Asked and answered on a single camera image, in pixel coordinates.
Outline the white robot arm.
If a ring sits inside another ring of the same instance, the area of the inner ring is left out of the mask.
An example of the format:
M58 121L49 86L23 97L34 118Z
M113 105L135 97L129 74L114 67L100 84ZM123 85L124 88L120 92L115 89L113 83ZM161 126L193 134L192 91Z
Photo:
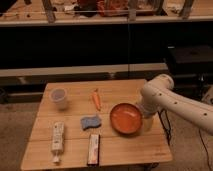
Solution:
M140 90L141 100L137 102L143 116L152 117L162 107L213 135L213 106L176 94L173 88L174 81L167 74L146 82Z

